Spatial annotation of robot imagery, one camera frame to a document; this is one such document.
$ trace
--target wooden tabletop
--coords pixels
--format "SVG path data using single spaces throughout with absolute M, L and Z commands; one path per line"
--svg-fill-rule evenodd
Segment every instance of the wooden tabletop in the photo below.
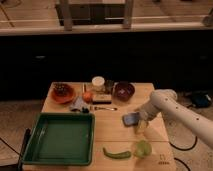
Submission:
M 75 88 L 77 95 L 82 93 L 82 83 L 69 83 Z M 95 133 L 93 144 L 93 159 L 89 166 L 40 166 L 24 165 L 25 171 L 54 171 L 54 170 L 71 170 L 71 171 L 172 171 L 176 170 L 173 159 L 173 153 L 168 142 L 168 136 L 165 129 L 164 121 L 159 114 L 149 123 L 144 133 L 136 134 L 135 127 L 125 127 L 122 122 L 124 114 L 132 112 L 135 108 L 145 103 L 154 87 L 151 83 L 133 83 L 135 94 L 131 100 L 124 104 L 112 100 L 110 105 L 99 105 L 104 107 L 116 107 L 117 111 L 97 110 L 91 111 L 95 115 Z M 56 104 L 50 97 L 51 85 L 45 100 L 42 112 L 51 113 L 69 113 L 70 104 Z M 113 160 L 104 156 L 102 148 L 106 147 L 113 153 L 122 152 L 132 149 L 134 142 L 147 140 L 152 145 L 152 154 L 143 159 L 132 156 L 127 160 Z

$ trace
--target red bowl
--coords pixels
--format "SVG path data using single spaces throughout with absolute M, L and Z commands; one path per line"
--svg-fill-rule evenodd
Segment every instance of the red bowl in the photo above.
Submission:
M 75 99 L 76 93 L 75 93 L 75 90 L 71 86 L 69 86 L 68 90 L 69 91 L 67 92 L 67 94 L 65 96 L 58 96 L 53 89 L 51 92 L 51 97 L 55 102 L 57 102 L 59 104 L 71 102 Z
M 135 93 L 135 87 L 128 82 L 119 82 L 115 85 L 114 96 L 120 101 L 128 101 Z

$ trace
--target white cup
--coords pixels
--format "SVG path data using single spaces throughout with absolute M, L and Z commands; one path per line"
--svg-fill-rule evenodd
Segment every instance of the white cup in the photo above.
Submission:
M 92 85 L 95 91 L 104 91 L 105 79 L 101 76 L 95 76 L 92 79 Z

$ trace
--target orange object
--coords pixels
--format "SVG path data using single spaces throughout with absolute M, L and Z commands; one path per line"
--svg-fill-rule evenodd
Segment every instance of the orange object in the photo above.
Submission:
M 92 102 L 93 94 L 91 91 L 86 91 L 82 94 L 82 98 L 85 102 L 90 103 Z
M 66 94 L 63 96 L 59 96 L 57 92 L 53 89 L 51 92 L 52 99 L 59 104 L 64 104 L 73 101 L 76 97 L 75 90 L 69 85 L 68 87 L 69 88 L 67 89 Z

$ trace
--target black cable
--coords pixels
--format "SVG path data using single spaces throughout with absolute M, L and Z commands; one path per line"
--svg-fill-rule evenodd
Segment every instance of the black cable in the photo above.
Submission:
M 21 146 L 21 151 L 20 151 L 20 156 L 18 159 L 18 166 L 17 166 L 17 171 L 22 171 L 22 156 L 24 155 L 24 151 L 26 149 L 27 143 L 30 139 L 30 129 L 26 129 L 25 134 L 24 134 L 24 138 L 23 138 L 23 142 L 22 142 L 22 146 Z
M 192 150 L 196 144 L 197 144 L 197 136 L 195 136 L 195 141 L 194 141 L 194 144 L 191 146 L 191 147 L 188 147 L 188 148 L 180 148 L 180 147 L 177 147 L 176 145 L 172 144 L 171 142 L 169 142 L 169 144 L 176 148 L 177 150 L 180 150 L 180 151 L 189 151 L 189 150 Z
M 19 156 L 21 156 L 21 154 L 19 152 L 17 152 L 13 147 L 11 147 L 6 141 L 4 141 L 1 137 L 0 140 L 7 146 L 9 147 L 12 151 L 14 151 L 16 154 L 18 154 Z
M 180 159 L 178 159 L 178 158 L 174 158 L 175 160 L 177 160 L 177 161 L 179 161 L 180 163 L 182 163 L 185 167 L 186 167 L 186 169 L 188 170 L 188 171 L 191 171 L 191 169 L 189 168 L 189 166 L 187 166 L 187 164 L 186 163 L 184 163 L 182 160 L 180 160 Z

